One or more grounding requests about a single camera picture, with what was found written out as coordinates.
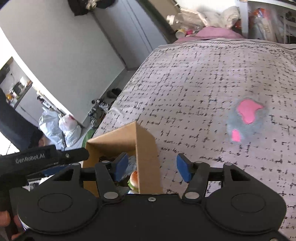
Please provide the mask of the person left hand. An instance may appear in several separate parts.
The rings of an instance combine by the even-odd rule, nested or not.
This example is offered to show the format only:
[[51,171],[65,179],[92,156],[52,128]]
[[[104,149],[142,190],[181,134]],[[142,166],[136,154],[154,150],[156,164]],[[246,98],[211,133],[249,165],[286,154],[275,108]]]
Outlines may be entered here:
[[1,211],[0,212],[0,223],[1,227],[7,227],[9,224],[13,222],[17,227],[19,232],[17,234],[14,234],[11,236],[11,240],[15,240],[17,237],[19,237],[23,232],[23,226],[19,219],[18,215],[15,215],[13,218],[13,221],[11,221],[11,216],[8,211]]

